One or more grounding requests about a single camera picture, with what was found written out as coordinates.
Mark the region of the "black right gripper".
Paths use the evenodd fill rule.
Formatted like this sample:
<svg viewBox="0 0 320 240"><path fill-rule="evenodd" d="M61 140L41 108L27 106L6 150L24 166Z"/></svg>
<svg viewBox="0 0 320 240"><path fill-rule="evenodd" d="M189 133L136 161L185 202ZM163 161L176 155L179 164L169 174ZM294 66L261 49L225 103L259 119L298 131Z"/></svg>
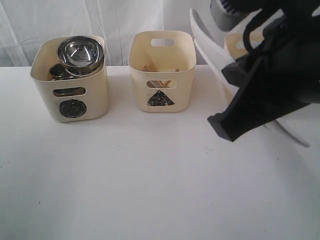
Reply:
<svg viewBox="0 0 320 240"><path fill-rule="evenodd" d="M239 87L228 107L208 117L220 138L234 142L245 133L320 102L320 16L318 0L264 0L261 13L281 10L264 31L270 44L262 57L241 56L221 72Z"/></svg>

